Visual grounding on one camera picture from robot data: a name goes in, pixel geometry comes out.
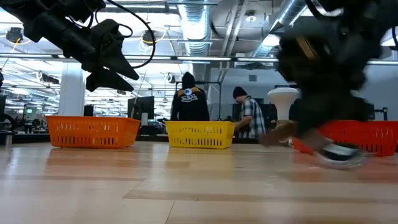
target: white pillar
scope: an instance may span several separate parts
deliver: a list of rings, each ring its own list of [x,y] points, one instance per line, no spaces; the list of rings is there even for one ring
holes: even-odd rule
[[[79,63],[64,63],[58,115],[83,116],[86,80]]]

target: robotic arm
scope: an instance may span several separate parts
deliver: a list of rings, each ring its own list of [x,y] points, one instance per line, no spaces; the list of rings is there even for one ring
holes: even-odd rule
[[[306,2],[314,17],[281,35],[278,54],[278,71],[302,89],[298,137],[333,119],[367,120],[366,102],[351,90],[362,88],[367,62],[380,57],[380,41],[398,25],[396,0],[318,0],[326,11],[342,9],[338,17]]]
[[[67,19],[85,22],[91,18],[92,23],[93,13],[105,6],[103,0],[0,0],[0,7],[24,24],[26,37],[34,42],[46,38],[62,49],[66,58],[73,57],[82,69],[91,72],[86,81],[87,90],[102,86],[133,91],[118,75],[139,78],[122,54],[124,36],[119,32],[119,24],[106,19],[92,28],[80,28]]]

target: ceiling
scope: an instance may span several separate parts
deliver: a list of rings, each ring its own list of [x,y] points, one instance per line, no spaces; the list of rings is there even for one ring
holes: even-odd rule
[[[119,1],[123,4],[137,3],[137,1]],[[233,6],[236,1],[233,0],[211,0],[203,1],[204,4],[209,2],[213,5],[210,8],[210,18],[214,22],[219,35],[213,34],[210,40],[210,56],[220,56],[223,52],[223,44],[226,34],[228,33],[228,21],[231,19]],[[254,11],[255,21],[246,20],[247,16],[240,17],[242,6],[237,10],[235,17],[236,23],[241,18],[240,29],[237,30],[237,41],[231,48],[231,55],[244,54],[247,55],[258,48],[262,42],[264,35],[264,21],[267,15],[271,15],[279,10],[282,0],[273,1],[246,1],[245,12]],[[128,13],[109,12],[105,10],[98,13],[98,20],[110,18],[115,21],[128,25],[134,31],[131,38],[123,43],[123,53],[126,55],[149,55],[151,48],[143,44],[142,34],[146,28],[136,18]],[[139,13],[144,20],[150,22],[150,26],[155,31],[157,37],[156,55],[186,55],[185,35],[182,29],[181,17],[178,14],[162,14],[162,13]],[[306,10],[302,16],[312,16]],[[14,16],[5,11],[0,10],[0,53],[15,54],[62,54],[62,51],[54,46],[46,39],[42,39],[38,43],[30,42],[24,39],[21,45],[10,43],[5,34],[11,27],[22,27],[22,24]],[[120,28],[123,34],[129,31]],[[38,105],[39,113],[53,114],[58,110],[60,85],[48,84],[40,81],[41,74],[50,75],[62,81],[62,60],[32,60],[28,58],[0,58],[0,66],[4,65],[4,86],[5,94],[8,95],[7,111],[15,113],[21,109],[24,104]],[[90,93],[86,91],[86,104],[95,105],[97,114],[104,115],[120,115],[127,112],[127,99],[138,96],[155,96],[156,110],[160,116],[169,117],[171,109],[171,101],[174,95],[175,84],[169,83],[166,79],[168,75],[172,75],[178,81],[185,72],[192,72],[193,65],[191,63],[150,63],[147,66],[137,69],[141,76],[140,80],[127,81],[135,88],[132,93],[120,94],[116,90],[99,89]],[[257,85],[261,83],[272,83],[283,81],[282,77],[276,72],[269,72],[267,76],[262,71],[246,71],[246,76],[241,74],[244,70],[230,69],[226,73],[225,83],[241,83],[248,82],[247,75],[258,74]]]

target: hood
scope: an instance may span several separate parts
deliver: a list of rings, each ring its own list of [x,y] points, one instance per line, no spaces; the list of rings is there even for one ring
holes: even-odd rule
[[[182,77],[182,88],[187,89],[195,87],[195,82],[195,77],[193,77],[191,73],[186,72]]]

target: desk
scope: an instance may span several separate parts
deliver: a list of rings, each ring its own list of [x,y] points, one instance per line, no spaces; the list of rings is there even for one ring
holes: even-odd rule
[[[398,223],[394,158],[321,169],[289,148],[0,148],[1,223]]]

